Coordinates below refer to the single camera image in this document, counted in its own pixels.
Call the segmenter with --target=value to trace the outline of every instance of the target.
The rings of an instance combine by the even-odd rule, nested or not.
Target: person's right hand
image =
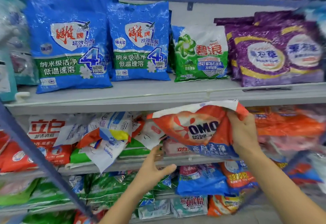
[[[234,111],[227,113],[233,136],[233,148],[235,152],[244,158],[246,155],[261,152],[255,124],[255,117],[249,113],[246,118],[241,121]]]

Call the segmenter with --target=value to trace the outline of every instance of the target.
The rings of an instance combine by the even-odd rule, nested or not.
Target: barcode sticker
[[[103,65],[93,65],[92,66],[93,73],[104,73]]]
[[[165,63],[161,61],[157,61],[155,68],[165,68]]]

